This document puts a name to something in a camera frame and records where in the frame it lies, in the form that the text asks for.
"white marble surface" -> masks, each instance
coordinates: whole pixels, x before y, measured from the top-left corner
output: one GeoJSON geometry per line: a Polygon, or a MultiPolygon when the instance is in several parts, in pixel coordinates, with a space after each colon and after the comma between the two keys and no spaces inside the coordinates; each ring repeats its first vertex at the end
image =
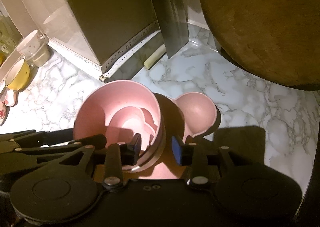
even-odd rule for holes
{"type": "MultiPolygon", "coordinates": [[[[289,89],[248,74],[212,50],[207,30],[195,27],[191,32],[192,42],[173,58],[168,60],[165,55],[133,80],[171,98],[190,91],[205,93],[221,112],[220,128],[264,128],[265,164],[294,178],[304,192],[316,151],[319,92],[289,89]]],[[[0,134],[73,127],[83,100],[100,85],[103,83],[55,53],[19,94],[0,134]]]]}

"countertop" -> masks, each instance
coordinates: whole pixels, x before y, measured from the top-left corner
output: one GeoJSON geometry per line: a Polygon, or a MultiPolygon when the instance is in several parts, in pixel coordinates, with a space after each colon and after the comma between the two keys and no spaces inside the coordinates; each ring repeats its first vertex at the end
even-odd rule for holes
{"type": "MultiPolygon", "coordinates": [[[[165,55],[132,80],[171,98],[190,91],[206,94],[220,110],[220,128],[264,128],[264,163],[295,179],[305,192],[319,129],[318,92],[280,86],[235,67],[208,46],[204,29],[195,31],[194,40],[170,60],[165,55]]],[[[18,104],[10,109],[0,134],[71,128],[84,99],[103,84],[54,52],[29,87],[19,93],[18,104]]]]}

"wooden cutting board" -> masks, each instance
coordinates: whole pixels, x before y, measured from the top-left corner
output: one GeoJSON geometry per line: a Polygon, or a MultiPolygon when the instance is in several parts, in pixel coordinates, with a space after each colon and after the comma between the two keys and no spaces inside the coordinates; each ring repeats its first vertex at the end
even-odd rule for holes
{"type": "Polygon", "coordinates": [[[200,0],[230,57],[266,80],[320,89],[320,0],[200,0]]]}

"metal screw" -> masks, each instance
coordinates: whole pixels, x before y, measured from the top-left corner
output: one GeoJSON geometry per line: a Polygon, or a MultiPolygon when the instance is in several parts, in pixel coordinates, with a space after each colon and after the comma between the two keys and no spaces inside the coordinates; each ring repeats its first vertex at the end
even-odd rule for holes
{"type": "Polygon", "coordinates": [[[143,189],[144,189],[145,191],[150,191],[150,190],[151,190],[151,186],[144,186],[143,189]]]}
{"type": "Polygon", "coordinates": [[[209,179],[207,179],[204,176],[196,176],[192,179],[192,182],[194,184],[206,184],[209,181],[209,179]]]}
{"type": "Polygon", "coordinates": [[[115,176],[109,176],[105,180],[103,180],[105,184],[107,185],[117,185],[121,182],[121,180],[115,176]]]}
{"type": "Polygon", "coordinates": [[[160,185],[157,185],[157,184],[154,184],[154,185],[152,186],[152,188],[153,188],[153,189],[160,189],[161,186],[160,186],[160,185]]]}

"cream-colored handle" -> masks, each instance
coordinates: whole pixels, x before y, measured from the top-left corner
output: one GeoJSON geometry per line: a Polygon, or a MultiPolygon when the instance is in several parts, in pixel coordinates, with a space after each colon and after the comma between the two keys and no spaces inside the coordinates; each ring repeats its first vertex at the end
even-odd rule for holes
{"type": "Polygon", "coordinates": [[[146,69],[150,69],[151,66],[162,56],[164,55],[166,52],[166,49],[165,49],[165,45],[162,44],[158,49],[156,49],[156,51],[151,54],[151,56],[149,58],[147,58],[145,60],[145,62],[143,63],[144,64],[144,67],[146,69]]]}

